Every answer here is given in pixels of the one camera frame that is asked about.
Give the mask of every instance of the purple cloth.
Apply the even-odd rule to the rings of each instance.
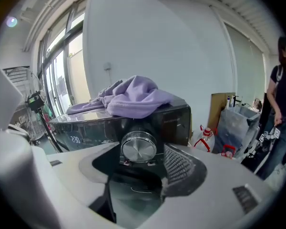
[[[151,79],[135,75],[125,82],[117,81],[105,88],[97,98],[88,103],[76,104],[67,109],[67,114],[77,114],[105,107],[109,114],[142,119],[159,106],[173,100],[173,95],[159,90]]]

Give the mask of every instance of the glass door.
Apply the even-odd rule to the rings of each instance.
[[[57,106],[57,98],[55,96],[55,92],[52,88],[53,84],[52,84],[52,77],[51,77],[51,68],[52,68],[52,64],[49,65],[49,67],[46,70],[46,80],[47,80],[47,87],[48,87],[48,93],[49,93],[49,101],[51,103],[51,106],[53,107],[53,111],[55,114],[55,117],[58,117],[61,115],[59,108]]]
[[[54,75],[58,100],[61,104],[62,111],[65,113],[69,106],[71,106],[71,102],[69,99],[65,81],[65,72],[63,67],[63,51],[58,54],[58,56],[54,59]]]

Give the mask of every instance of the ceiling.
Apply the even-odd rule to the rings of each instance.
[[[282,34],[277,21],[261,0],[215,0],[241,16],[260,36],[271,54],[277,54],[277,40]]]

